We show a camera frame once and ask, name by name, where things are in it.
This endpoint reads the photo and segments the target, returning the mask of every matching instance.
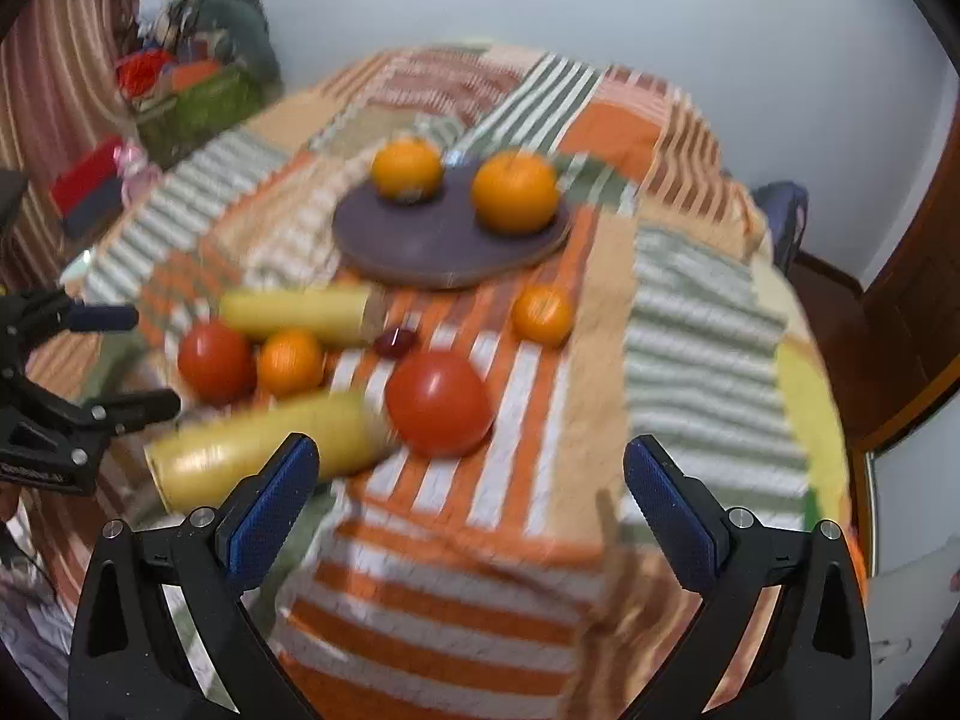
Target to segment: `striped curtain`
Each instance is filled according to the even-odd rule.
[[[0,44],[0,166],[30,178],[0,259],[12,290],[56,280],[73,256],[49,187],[104,138],[133,132],[113,65],[138,0],[30,0]]]

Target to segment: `yellow fabric patch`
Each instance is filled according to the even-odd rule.
[[[827,372],[813,347],[787,337],[776,348],[776,376],[787,419],[809,456],[808,479],[820,511],[848,526],[847,450]]]

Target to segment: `pile of clothes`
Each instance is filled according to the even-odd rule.
[[[174,0],[116,66],[152,162],[171,167],[280,95],[260,0]]]

